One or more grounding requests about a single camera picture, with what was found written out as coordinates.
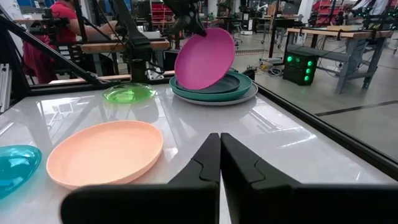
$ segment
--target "black box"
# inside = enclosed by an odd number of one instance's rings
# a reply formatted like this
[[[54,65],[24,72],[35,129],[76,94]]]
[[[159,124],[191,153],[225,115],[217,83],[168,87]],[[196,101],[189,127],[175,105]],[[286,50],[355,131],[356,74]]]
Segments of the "black box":
[[[298,85],[311,85],[317,69],[317,56],[287,52],[284,79]]]

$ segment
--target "white table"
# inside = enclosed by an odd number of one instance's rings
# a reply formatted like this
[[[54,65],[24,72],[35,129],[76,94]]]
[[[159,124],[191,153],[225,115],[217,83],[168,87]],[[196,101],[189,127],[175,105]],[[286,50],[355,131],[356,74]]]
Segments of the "white table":
[[[114,120],[152,123],[164,136],[153,168],[134,183],[167,183],[187,164],[209,133],[230,133],[264,160],[303,183],[388,184],[394,180],[326,138],[262,95],[227,107],[191,105],[156,85],[156,96],[138,105],[105,101],[102,91],[24,98],[0,116],[0,143],[37,146],[43,160],[36,173],[0,201],[1,223],[58,224],[59,205],[69,190],[47,175],[54,147],[84,128]],[[223,184],[220,223],[230,223]]]

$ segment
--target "blue plate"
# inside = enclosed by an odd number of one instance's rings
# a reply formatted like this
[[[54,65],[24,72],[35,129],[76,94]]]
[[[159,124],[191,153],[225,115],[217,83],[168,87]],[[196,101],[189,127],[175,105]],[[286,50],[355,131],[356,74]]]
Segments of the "blue plate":
[[[0,147],[0,199],[24,184],[41,160],[42,153],[33,146]]]

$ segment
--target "gray floor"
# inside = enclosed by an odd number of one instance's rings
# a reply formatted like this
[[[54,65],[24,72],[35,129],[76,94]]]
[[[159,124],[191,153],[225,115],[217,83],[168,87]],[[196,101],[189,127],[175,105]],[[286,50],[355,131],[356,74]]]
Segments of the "gray floor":
[[[261,34],[244,36],[239,49],[258,49],[259,47],[268,49],[268,42],[262,45],[258,41],[261,38]],[[322,70],[316,71],[314,81],[310,86],[298,86],[283,80],[282,77],[270,77],[263,71],[257,73],[256,81],[313,114],[398,100],[398,54],[393,55],[391,50],[395,41],[388,41],[388,47],[382,53],[379,67],[368,90],[361,88],[363,79],[357,79],[348,82],[343,93],[337,95],[335,93],[337,78]],[[333,50],[341,45],[344,45],[343,40],[327,42],[325,48]],[[275,48],[274,52],[276,53],[274,57],[282,56],[279,49]],[[236,56],[233,68],[243,71],[247,65],[257,64],[261,56]],[[366,54],[363,58],[367,60],[370,56],[370,54]],[[322,60],[322,65],[330,68],[336,67],[335,62],[327,60]],[[398,144],[396,138],[398,131],[397,109],[397,103],[387,106],[376,105],[373,108],[321,116],[321,119],[398,160],[396,148],[396,144]]]

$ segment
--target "stack of plates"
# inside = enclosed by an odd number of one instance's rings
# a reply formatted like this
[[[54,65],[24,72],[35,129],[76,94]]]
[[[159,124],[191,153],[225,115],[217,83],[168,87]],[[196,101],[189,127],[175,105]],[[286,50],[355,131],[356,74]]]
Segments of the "stack of plates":
[[[253,84],[249,77],[236,72],[228,72],[218,82],[201,90],[185,88],[176,77],[170,79],[170,86],[180,99],[207,106],[242,103],[250,100],[258,91],[257,85]]]
[[[175,60],[173,92],[199,105],[224,106],[254,97],[258,89],[245,75],[229,72],[234,61],[234,40],[220,28],[207,28],[206,36],[193,35]]]

